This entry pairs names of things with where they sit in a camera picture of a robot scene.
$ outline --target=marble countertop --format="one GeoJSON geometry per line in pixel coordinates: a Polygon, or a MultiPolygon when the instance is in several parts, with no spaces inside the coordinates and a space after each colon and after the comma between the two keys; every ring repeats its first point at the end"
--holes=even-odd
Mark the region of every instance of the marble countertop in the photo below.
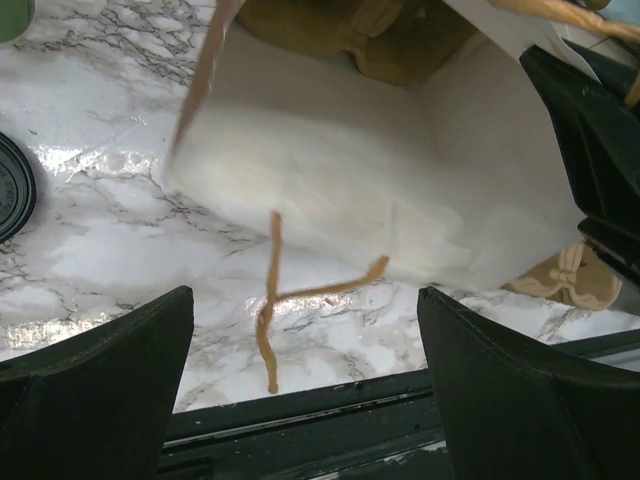
{"type": "MultiPolygon", "coordinates": [[[[176,411],[268,395],[254,339],[270,245],[158,183],[212,0],[48,0],[0,47],[0,131],[40,161],[32,221],[0,246],[0,359],[55,343],[172,288],[194,289],[196,332],[176,411]]],[[[358,276],[287,249],[282,288],[358,276]]],[[[451,291],[548,343],[640,327],[496,291],[451,291]]],[[[281,305],[272,328],[281,392],[425,365],[417,292],[380,281],[281,305]]]]}

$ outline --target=round black lid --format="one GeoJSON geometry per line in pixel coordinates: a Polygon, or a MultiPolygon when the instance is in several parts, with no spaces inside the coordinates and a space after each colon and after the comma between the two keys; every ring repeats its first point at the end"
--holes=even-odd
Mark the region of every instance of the round black lid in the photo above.
{"type": "Polygon", "coordinates": [[[36,181],[27,157],[0,133],[0,243],[24,227],[36,197],[36,181]]]}

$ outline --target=paper bag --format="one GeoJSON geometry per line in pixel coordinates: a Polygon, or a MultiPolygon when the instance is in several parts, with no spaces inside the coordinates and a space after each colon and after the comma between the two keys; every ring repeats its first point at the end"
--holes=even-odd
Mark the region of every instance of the paper bag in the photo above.
{"type": "Polygon", "coordinates": [[[477,39],[421,90],[279,50],[221,0],[166,182],[226,220],[416,286],[491,289],[580,236],[547,112],[477,39]],[[212,95],[210,83],[214,79],[212,95]]]}

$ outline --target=black metal edge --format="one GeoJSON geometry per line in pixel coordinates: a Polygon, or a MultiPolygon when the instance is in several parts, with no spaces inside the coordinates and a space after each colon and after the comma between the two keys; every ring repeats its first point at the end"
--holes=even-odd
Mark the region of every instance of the black metal edge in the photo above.
{"type": "MultiPolygon", "coordinates": [[[[640,349],[640,330],[554,347],[595,359],[640,349]]],[[[159,478],[392,478],[407,462],[452,478],[426,369],[175,414],[167,440],[159,478]]]]}
{"type": "Polygon", "coordinates": [[[244,428],[251,425],[313,415],[367,402],[413,396],[431,389],[427,370],[388,375],[359,382],[246,402],[203,408],[172,416],[167,442],[244,428]]]}
{"type": "Polygon", "coordinates": [[[418,458],[420,451],[443,447],[444,433],[429,390],[287,425],[176,443],[165,447],[158,477],[180,478],[183,468],[199,468],[201,478],[216,479],[309,479],[362,469],[364,478],[370,478],[372,471],[393,467],[389,462],[396,461],[394,457],[418,458]]]}
{"type": "Polygon", "coordinates": [[[600,260],[635,290],[640,289],[640,245],[637,239],[594,218],[584,219],[578,224],[578,230],[600,260]]]}
{"type": "Polygon", "coordinates": [[[622,40],[621,38],[618,38],[618,37],[615,37],[615,36],[609,37],[609,38],[611,40],[613,40],[613,43],[617,44],[619,47],[621,47],[628,54],[630,54],[637,61],[640,62],[640,46],[638,46],[637,44],[627,43],[626,41],[622,40]]]}

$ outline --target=twisted paper handle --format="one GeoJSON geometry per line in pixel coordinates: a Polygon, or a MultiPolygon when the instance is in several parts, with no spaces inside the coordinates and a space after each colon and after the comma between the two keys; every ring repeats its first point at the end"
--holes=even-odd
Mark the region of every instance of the twisted paper handle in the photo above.
{"type": "MultiPolygon", "coordinates": [[[[626,23],[610,22],[597,13],[573,5],[564,0],[489,0],[496,8],[509,10],[520,15],[553,20],[580,27],[592,33],[617,37],[629,42],[640,43],[640,27],[626,23]]],[[[640,75],[624,99],[627,106],[633,107],[640,100],[640,75]]]]}
{"type": "Polygon", "coordinates": [[[280,252],[282,250],[282,218],[277,212],[271,213],[271,239],[273,246],[271,249],[271,264],[269,265],[269,272],[267,274],[267,302],[264,307],[262,307],[262,310],[258,315],[256,322],[256,338],[260,354],[262,355],[262,359],[267,367],[267,374],[269,375],[269,393],[278,393],[278,365],[276,355],[269,344],[269,324],[273,319],[273,309],[276,304],[292,298],[347,292],[354,288],[373,283],[384,274],[387,264],[389,263],[389,257],[381,256],[373,265],[371,265],[369,271],[364,277],[351,282],[278,294],[280,252]]]}

